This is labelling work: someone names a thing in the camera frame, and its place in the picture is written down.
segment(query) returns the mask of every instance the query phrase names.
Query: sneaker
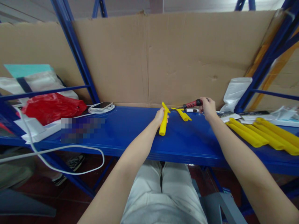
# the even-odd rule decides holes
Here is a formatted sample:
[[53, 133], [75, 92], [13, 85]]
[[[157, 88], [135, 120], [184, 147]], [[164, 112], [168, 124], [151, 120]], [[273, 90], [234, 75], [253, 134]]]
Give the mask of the sneaker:
[[69, 168], [71, 168], [73, 171], [76, 171], [77, 169], [79, 169], [79, 167], [82, 165], [82, 162], [84, 161], [85, 156], [84, 155], [80, 155], [77, 157], [72, 157], [67, 161], [67, 165], [69, 166]]
[[52, 179], [53, 184], [57, 187], [65, 182], [67, 178], [61, 173], [59, 177]]
[[[82, 165], [83, 160], [85, 159], [84, 155], [80, 155], [77, 157], [72, 157], [67, 161], [67, 165], [69, 168], [71, 168], [73, 171], [76, 171], [79, 169], [79, 167]], [[59, 177], [52, 179], [52, 182], [54, 183], [55, 186], [61, 185], [63, 182], [66, 180], [66, 176], [64, 176], [62, 173], [60, 174]]]

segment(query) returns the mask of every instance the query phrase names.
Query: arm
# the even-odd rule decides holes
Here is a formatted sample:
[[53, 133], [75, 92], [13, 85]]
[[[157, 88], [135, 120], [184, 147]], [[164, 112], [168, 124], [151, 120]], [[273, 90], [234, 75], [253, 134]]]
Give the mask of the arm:
[[127, 147], [78, 223], [120, 223], [134, 179], [150, 153], [163, 115], [161, 108]]
[[201, 97], [205, 118], [210, 123], [222, 152], [239, 180], [260, 223], [298, 223], [299, 211], [286, 197], [256, 156], [218, 117], [215, 102]]

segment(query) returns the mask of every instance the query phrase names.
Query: cardboard box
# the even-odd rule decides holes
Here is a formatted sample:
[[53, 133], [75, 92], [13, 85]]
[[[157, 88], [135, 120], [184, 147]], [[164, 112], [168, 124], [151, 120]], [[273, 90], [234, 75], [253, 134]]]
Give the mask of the cardboard box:
[[[232, 78], [243, 77], [275, 11], [138, 14], [73, 22], [101, 101], [122, 106], [179, 106], [209, 96], [220, 108]], [[57, 23], [0, 24], [3, 64], [50, 64], [68, 86], [83, 85]], [[75, 91], [88, 101], [86, 90]]]

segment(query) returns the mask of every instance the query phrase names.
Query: white cable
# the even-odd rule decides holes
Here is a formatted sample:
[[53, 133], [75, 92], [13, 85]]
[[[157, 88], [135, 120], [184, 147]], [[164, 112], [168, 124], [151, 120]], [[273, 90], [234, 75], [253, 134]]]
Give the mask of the white cable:
[[[61, 173], [65, 173], [65, 174], [70, 174], [70, 175], [81, 175], [81, 174], [86, 174], [86, 173], [89, 173], [89, 172], [92, 172], [92, 171], [95, 171], [97, 169], [100, 169], [103, 165], [104, 165], [104, 162], [105, 162], [105, 157], [104, 157], [104, 153], [102, 152], [102, 150], [98, 149], [98, 148], [93, 148], [93, 147], [88, 147], [88, 146], [82, 146], [82, 145], [71, 145], [71, 146], [62, 146], [62, 147], [58, 147], [58, 148], [53, 148], [53, 149], [49, 149], [49, 150], [45, 150], [45, 151], [37, 151], [34, 144], [33, 144], [33, 140], [32, 140], [32, 135], [31, 135], [31, 132], [26, 124], [26, 121], [24, 120], [24, 117], [23, 117], [23, 113], [21, 112], [21, 110], [19, 108], [15, 108], [19, 114], [20, 114], [20, 117], [21, 117], [21, 120], [23, 121], [25, 127], [26, 127], [26, 130], [27, 130], [27, 133], [29, 135], [29, 139], [30, 139], [30, 145], [31, 145], [31, 148], [32, 150], [34, 151], [34, 153], [28, 153], [28, 154], [23, 154], [23, 155], [19, 155], [19, 156], [12, 156], [12, 157], [8, 157], [8, 158], [5, 158], [5, 159], [0, 159], [0, 163], [3, 163], [3, 162], [8, 162], [8, 161], [11, 161], [11, 160], [15, 160], [15, 159], [20, 159], [20, 158], [25, 158], [25, 157], [29, 157], [29, 156], [35, 156], [37, 155], [43, 162], [44, 164], [49, 167], [50, 169], [52, 170], [55, 170], [57, 172], [61, 172]], [[64, 149], [64, 148], [73, 148], [73, 147], [79, 147], [79, 148], [87, 148], [87, 149], [93, 149], [93, 150], [97, 150], [99, 152], [101, 152], [102, 154], [102, 157], [103, 157], [103, 163], [102, 165], [100, 165], [98, 168], [95, 168], [95, 169], [92, 169], [92, 170], [89, 170], [89, 171], [86, 171], [86, 172], [83, 172], [83, 173], [71, 173], [71, 172], [67, 172], [67, 171], [64, 171], [64, 170], [59, 170], [59, 169], [56, 169], [55, 167], [52, 167], [40, 154], [43, 154], [43, 153], [47, 153], [47, 152], [52, 152], [52, 151], [56, 151], [56, 150], [60, 150], [60, 149]]]
[[107, 113], [107, 112], [109, 112], [109, 111], [111, 111], [115, 108], [115, 105], [112, 104], [112, 105], [110, 105], [109, 107], [107, 107], [103, 110], [98, 110], [97, 108], [94, 108], [96, 105], [99, 105], [99, 104], [94, 104], [91, 107], [89, 107], [88, 112], [91, 113], [91, 114], [104, 114], [104, 113]]

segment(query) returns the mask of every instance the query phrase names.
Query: yellow foam tube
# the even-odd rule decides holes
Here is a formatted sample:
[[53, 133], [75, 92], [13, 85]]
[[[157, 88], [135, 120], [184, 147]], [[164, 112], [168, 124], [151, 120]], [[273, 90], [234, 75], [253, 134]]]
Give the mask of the yellow foam tube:
[[229, 126], [231, 129], [233, 129], [242, 139], [247, 141], [253, 147], [259, 148], [263, 146], [263, 144], [259, 140], [257, 140], [252, 135], [248, 134], [246, 131], [238, 128], [236, 125], [232, 124], [231, 122], [226, 122], [225, 124]]
[[160, 125], [160, 129], [159, 129], [159, 135], [164, 136], [166, 134], [166, 125], [167, 125], [167, 114], [170, 113], [169, 109], [167, 108], [167, 106], [165, 105], [164, 102], [162, 102], [162, 107], [164, 107], [164, 116], [163, 116], [163, 120], [162, 123]]
[[253, 136], [257, 140], [259, 140], [263, 145], [267, 145], [269, 143], [269, 141], [267, 139], [263, 138], [262, 136], [260, 136], [259, 134], [257, 134], [253, 130], [249, 129], [248, 127], [245, 127], [244, 125], [242, 125], [240, 122], [236, 121], [235, 119], [230, 118], [230, 122], [232, 124], [234, 124], [235, 126], [237, 126], [238, 128], [245, 131], [246, 133], [248, 133], [249, 135]]
[[186, 113], [183, 113], [184, 109], [176, 109], [176, 111], [179, 113], [179, 115], [181, 116], [181, 118], [184, 121], [189, 121], [192, 120]]
[[266, 128], [264, 125], [258, 122], [254, 122], [253, 126], [261, 130], [262, 132], [265, 132], [266, 134], [270, 135], [271, 137], [275, 138], [277, 141], [281, 142], [283, 145], [286, 146], [286, 151], [291, 154], [292, 156], [299, 155], [299, 148], [289, 143], [284, 138], [280, 137], [279, 135], [275, 134], [273, 131]]
[[276, 125], [270, 123], [269, 121], [266, 121], [264, 118], [257, 118], [256, 121], [263, 124], [268, 129], [270, 129], [274, 133], [278, 134], [280, 137], [283, 137], [285, 140], [290, 142], [292, 145], [299, 146], [299, 137], [293, 135], [292, 133], [289, 133], [286, 130], [283, 130], [280, 127], [277, 127]]
[[265, 132], [262, 132], [261, 130], [257, 129], [253, 125], [251, 125], [251, 124], [245, 124], [245, 126], [248, 127], [248, 128], [250, 128], [251, 130], [253, 130], [257, 134], [259, 134], [260, 136], [264, 137], [265, 139], [267, 139], [269, 141], [269, 145], [271, 145], [272, 148], [274, 148], [276, 150], [284, 150], [284, 149], [286, 149], [286, 146], [284, 144], [282, 144], [281, 142], [277, 141], [275, 138], [271, 137], [270, 135], [266, 134]]

